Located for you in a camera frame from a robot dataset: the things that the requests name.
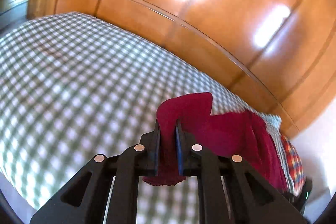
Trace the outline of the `dark red garment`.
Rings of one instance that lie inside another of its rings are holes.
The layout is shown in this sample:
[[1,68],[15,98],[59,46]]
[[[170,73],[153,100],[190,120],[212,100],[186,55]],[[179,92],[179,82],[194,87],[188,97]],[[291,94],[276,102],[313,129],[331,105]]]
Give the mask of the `dark red garment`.
[[157,109],[161,134],[158,176],[144,177],[152,186],[175,186],[185,180],[179,175],[175,126],[193,134],[197,143],[224,157],[240,155],[273,187],[287,190],[286,179],[273,139],[266,131],[262,118],[242,113],[211,113],[213,95],[193,93],[171,98]]

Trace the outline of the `multicolour plaid pillow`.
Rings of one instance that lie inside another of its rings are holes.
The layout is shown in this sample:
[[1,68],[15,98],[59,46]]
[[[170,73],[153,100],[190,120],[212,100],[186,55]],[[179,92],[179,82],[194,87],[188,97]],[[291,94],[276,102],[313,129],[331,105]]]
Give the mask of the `multicolour plaid pillow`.
[[285,177],[288,179],[288,190],[294,196],[299,196],[306,182],[302,161],[287,137],[282,135],[281,142],[285,152]]

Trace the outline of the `green checked bedspread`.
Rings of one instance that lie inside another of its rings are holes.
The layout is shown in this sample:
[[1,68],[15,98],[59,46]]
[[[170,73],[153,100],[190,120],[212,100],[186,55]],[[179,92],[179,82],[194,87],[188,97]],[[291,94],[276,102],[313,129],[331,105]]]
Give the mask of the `green checked bedspread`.
[[158,106],[213,95],[213,114],[249,106],[172,53],[90,15],[30,20],[1,36],[1,190],[29,223],[94,155],[151,131]]

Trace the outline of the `glossy wooden wardrobe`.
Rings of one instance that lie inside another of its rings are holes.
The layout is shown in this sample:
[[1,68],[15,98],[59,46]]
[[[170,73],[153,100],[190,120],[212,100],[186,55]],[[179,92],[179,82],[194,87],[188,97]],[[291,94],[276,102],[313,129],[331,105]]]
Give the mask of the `glossy wooden wardrobe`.
[[174,53],[290,138],[335,98],[335,0],[29,0],[27,16],[70,11]]

